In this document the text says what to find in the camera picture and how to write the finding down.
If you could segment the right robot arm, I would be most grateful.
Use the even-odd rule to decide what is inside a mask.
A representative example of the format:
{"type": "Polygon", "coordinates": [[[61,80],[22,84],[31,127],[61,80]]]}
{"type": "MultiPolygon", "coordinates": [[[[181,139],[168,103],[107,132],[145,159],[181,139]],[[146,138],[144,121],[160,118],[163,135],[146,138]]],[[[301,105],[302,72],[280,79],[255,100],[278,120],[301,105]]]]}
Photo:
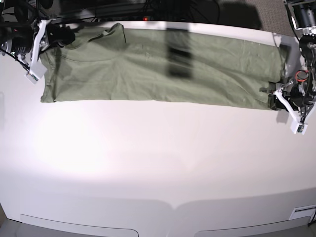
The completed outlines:
{"type": "Polygon", "coordinates": [[[13,8],[16,21],[0,19],[0,53],[17,61],[29,74],[35,74],[39,56],[48,49],[64,47],[75,41],[67,27],[52,24],[54,18],[42,16],[39,6],[27,0],[2,0],[0,13],[13,8]]]}

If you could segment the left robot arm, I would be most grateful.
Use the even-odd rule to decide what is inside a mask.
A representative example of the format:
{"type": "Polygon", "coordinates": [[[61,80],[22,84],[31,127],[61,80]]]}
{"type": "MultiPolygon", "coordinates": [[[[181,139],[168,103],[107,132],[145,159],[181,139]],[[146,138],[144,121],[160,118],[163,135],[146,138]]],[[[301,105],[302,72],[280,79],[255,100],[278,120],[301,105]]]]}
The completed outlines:
{"type": "Polygon", "coordinates": [[[307,125],[316,108],[316,2],[314,0],[285,0],[287,17],[304,59],[286,83],[269,83],[260,91],[269,95],[268,107],[286,110],[299,126],[307,125]]]}

